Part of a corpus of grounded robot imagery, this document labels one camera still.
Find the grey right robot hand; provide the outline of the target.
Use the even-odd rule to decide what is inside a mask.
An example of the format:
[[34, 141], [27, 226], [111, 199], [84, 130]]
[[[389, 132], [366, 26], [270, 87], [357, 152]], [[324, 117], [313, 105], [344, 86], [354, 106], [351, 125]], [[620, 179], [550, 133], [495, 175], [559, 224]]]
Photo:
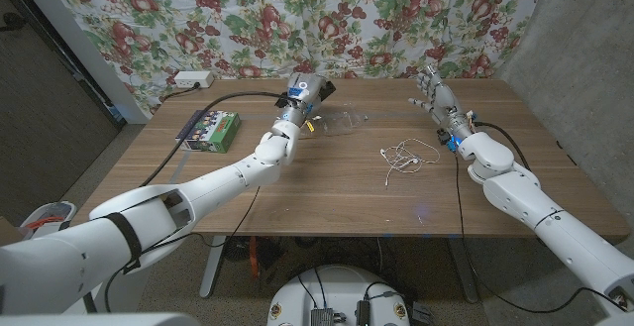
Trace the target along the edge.
[[473, 133], [458, 98], [432, 65], [424, 67], [418, 74], [417, 87], [427, 100], [409, 98], [410, 104], [425, 110], [440, 128], [459, 140]]

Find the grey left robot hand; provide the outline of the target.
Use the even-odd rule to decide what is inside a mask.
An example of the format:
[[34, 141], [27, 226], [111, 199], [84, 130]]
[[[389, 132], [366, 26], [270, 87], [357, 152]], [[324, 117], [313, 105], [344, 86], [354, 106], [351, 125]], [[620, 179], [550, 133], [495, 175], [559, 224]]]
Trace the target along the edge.
[[318, 115], [325, 100], [326, 79], [315, 73], [294, 72], [287, 81], [287, 95], [299, 100], [305, 118]]

